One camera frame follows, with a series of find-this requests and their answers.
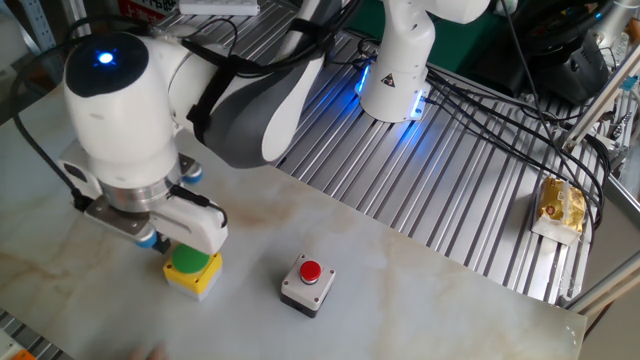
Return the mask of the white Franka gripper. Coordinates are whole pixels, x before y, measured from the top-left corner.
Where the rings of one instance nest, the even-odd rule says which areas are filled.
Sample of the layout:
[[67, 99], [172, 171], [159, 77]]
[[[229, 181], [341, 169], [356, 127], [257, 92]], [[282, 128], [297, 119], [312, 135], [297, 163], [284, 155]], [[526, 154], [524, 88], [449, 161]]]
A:
[[211, 255], [227, 238], [221, 211], [212, 203], [198, 205], [187, 199], [173, 144], [140, 161], [100, 160], [71, 144], [58, 164], [90, 198], [84, 215], [141, 247], [166, 253], [172, 239]]

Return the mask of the person's bare hand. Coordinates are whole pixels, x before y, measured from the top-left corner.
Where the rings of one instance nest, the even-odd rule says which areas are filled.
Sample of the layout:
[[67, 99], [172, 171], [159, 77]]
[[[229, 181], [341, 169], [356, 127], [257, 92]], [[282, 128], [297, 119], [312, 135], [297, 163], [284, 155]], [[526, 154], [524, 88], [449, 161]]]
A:
[[144, 347], [136, 348], [128, 357], [127, 360], [167, 360], [168, 353], [166, 345], [164, 343], [158, 343], [152, 348], [147, 349]]

